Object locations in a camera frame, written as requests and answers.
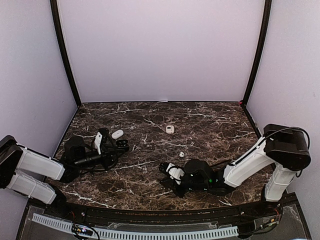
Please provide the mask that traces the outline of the black round charging case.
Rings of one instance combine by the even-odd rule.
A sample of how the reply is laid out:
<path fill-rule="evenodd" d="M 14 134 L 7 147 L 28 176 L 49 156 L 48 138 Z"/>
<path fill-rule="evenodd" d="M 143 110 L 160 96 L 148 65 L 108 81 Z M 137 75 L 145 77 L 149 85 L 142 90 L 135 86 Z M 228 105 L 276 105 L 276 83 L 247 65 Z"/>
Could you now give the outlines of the black round charging case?
<path fill-rule="evenodd" d="M 116 146 L 119 148 L 119 149 L 124 149 L 124 148 L 129 148 L 129 142 L 128 140 L 126 139 L 120 139 L 120 140 L 117 140 L 116 142 Z"/>

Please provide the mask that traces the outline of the beige gold-rimmed charging case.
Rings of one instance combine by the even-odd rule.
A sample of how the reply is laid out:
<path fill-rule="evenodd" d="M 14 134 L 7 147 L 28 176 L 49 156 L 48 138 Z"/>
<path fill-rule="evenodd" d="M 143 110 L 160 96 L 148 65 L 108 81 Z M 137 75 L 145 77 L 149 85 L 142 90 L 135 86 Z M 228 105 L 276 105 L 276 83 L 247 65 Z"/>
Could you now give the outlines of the beige gold-rimmed charging case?
<path fill-rule="evenodd" d="M 175 127 L 173 125 L 167 125 L 165 127 L 165 132 L 167 134 L 174 134 L 175 133 Z"/>

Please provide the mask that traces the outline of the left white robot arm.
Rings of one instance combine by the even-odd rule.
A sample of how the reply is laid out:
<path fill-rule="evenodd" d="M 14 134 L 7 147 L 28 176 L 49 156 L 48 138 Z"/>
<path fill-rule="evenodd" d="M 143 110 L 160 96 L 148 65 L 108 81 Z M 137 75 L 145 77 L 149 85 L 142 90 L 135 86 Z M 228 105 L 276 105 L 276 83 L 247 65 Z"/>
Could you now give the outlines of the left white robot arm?
<path fill-rule="evenodd" d="M 106 128 L 98 130 L 91 144 L 81 136 L 73 136 L 64 144 L 60 159 L 55 159 L 19 144 L 7 135 L 0 141 L 0 187 L 18 192 L 51 205 L 60 218 L 67 218 L 70 206 L 62 199 L 64 195 L 34 175 L 61 183 L 71 183 L 81 174 L 98 173 L 114 168 L 119 158 L 130 149 L 126 139 L 110 135 Z"/>

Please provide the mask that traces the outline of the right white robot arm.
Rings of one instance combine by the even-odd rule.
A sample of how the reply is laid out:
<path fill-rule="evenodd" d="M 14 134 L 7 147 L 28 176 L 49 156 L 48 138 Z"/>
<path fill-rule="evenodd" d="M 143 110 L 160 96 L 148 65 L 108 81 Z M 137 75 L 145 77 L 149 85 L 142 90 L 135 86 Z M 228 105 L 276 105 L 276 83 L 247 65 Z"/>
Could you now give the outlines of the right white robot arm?
<path fill-rule="evenodd" d="M 162 162 L 159 170 L 165 174 L 160 184 L 182 198 L 187 191 L 206 191 L 225 196 L 263 168 L 275 164 L 275 169 L 262 191 L 262 201 L 255 213 L 266 217 L 295 177 L 310 165 L 310 136 L 295 126 L 268 124 L 263 135 L 246 153 L 214 171 L 204 160 L 191 159 L 183 167 Z"/>

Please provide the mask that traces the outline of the white oval charging case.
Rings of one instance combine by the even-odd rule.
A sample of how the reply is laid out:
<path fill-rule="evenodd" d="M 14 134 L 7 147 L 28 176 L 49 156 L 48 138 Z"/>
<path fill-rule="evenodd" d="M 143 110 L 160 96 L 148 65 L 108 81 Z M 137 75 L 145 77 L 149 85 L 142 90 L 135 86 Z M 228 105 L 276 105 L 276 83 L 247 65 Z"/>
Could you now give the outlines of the white oval charging case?
<path fill-rule="evenodd" d="M 122 137 L 124 135 L 124 131 L 122 129 L 119 129 L 119 130 L 116 130 L 115 132 L 113 132 L 111 134 L 111 137 L 114 139 L 114 140 L 117 140 L 119 139 L 120 137 Z"/>

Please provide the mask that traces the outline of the white bud earbud right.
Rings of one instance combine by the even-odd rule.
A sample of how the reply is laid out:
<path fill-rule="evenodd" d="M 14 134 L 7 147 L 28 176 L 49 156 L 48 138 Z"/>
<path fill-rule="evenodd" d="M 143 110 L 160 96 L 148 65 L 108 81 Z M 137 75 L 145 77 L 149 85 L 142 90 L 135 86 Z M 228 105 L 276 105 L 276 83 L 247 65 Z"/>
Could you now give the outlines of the white bud earbud right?
<path fill-rule="evenodd" d="M 184 158 L 185 156 L 186 156 L 186 155 L 185 155 L 184 152 L 181 151 L 181 152 L 179 153 L 179 157 L 180 157 L 180 158 Z"/>

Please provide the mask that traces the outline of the black front table rail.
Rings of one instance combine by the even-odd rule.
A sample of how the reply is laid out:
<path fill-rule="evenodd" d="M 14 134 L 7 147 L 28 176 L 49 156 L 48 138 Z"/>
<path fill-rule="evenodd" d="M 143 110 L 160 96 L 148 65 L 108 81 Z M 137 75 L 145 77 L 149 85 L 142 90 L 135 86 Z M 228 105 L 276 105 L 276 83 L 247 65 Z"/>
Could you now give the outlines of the black front table rail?
<path fill-rule="evenodd" d="M 253 221 L 262 215 L 254 212 L 256 203 L 196 210 L 124 210 L 66 203 L 80 222 L 90 224 L 189 224 L 204 222 L 238 223 Z"/>

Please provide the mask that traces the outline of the left black frame post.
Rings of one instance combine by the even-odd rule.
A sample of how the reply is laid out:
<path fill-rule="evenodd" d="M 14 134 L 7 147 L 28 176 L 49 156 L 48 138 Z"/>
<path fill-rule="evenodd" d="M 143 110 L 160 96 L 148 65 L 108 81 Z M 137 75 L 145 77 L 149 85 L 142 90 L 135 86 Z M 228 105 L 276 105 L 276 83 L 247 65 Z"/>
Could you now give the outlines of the left black frame post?
<path fill-rule="evenodd" d="M 69 56 L 67 53 L 66 43 L 64 39 L 64 34 L 63 34 L 63 29 L 62 29 L 60 14 L 59 14 L 58 1 L 50 0 L 49 2 L 50 2 L 52 20 L 54 24 L 55 35 L 56 35 L 63 67 L 66 73 L 69 87 L 72 92 L 73 99 L 75 101 L 77 108 L 79 108 L 82 105 L 82 101 L 76 86 L 76 81 L 72 72 Z"/>

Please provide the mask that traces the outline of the black frame post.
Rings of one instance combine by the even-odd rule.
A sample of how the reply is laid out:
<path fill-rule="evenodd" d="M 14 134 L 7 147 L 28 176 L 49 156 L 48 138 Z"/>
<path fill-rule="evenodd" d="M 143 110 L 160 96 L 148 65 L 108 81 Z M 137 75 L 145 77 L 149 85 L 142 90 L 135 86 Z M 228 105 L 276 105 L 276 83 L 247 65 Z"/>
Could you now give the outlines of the black frame post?
<path fill-rule="evenodd" d="M 259 65 L 261 62 L 263 49 L 264 49 L 264 45 L 265 45 L 265 40 L 266 40 L 266 36 L 267 36 L 271 8 L 272 8 L 272 0 L 265 0 L 257 47 L 256 47 L 250 75 L 248 78 L 248 83 L 247 83 L 247 86 L 246 86 L 246 89 L 244 92 L 243 99 L 241 101 L 241 106 L 243 108 L 246 108 L 246 106 L 249 102 L 249 99 L 250 99 L 250 96 L 251 96 L 251 93 L 252 93 L 252 90 L 254 87 L 254 83 L 256 80 L 256 76 L 258 73 L 258 69 L 259 69 Z"/>
<path fill-rule="evenodd" d="M 55 35 L 56 35 L 63 67 L 66 73 L 69 87 L 72 92 L 73 99 L 75 101 L 77 108 L 79 108 L 82 105 L 82 101 L 76 86 L 76 81 L 72 72 L 69 56 L 67 53 L 66 43 L 64 39 L 64 34 L 63 34 L 63 29 L 62 29 L 60 14 L 59 14 L 58 1 L 50 0 L 49 2 L 50 2 L 52 20 L 54 24 Z"/>

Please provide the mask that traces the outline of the right black frame post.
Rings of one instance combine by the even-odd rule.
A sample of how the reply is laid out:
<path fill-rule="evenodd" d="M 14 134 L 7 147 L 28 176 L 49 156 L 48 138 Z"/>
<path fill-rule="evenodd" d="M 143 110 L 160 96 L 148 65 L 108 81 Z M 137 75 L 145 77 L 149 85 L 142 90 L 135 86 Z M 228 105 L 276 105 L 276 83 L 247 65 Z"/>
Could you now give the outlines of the right black frame post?
<path fill-rule="evenodd" d="M 241 101 L 241 106 L 243 108 L 246 108 L 246 106 L 249 102 L 249 99 L 250 99 L 250 96 L 251 96 L 251 93 L 252 93 L 252 90 L 254 87 L 254 83 L 256 80 L 256 76 L 258 73 L 258 69 L 259 69 L 259 65 L 261 62 L 263 49 L 264 49 L 264 45 L 265 45 L 265 40 L 266 40 L 266 36 L 267 36 L 271 8 L 272 8 L 272 0 L 265 0 L 257 47 L 256 47 L 250 75 L 248 78 L 248 83 L 247 83 L 247 86 L 246 86 L 246 89 L 244 92 L 243 99 Z"/>

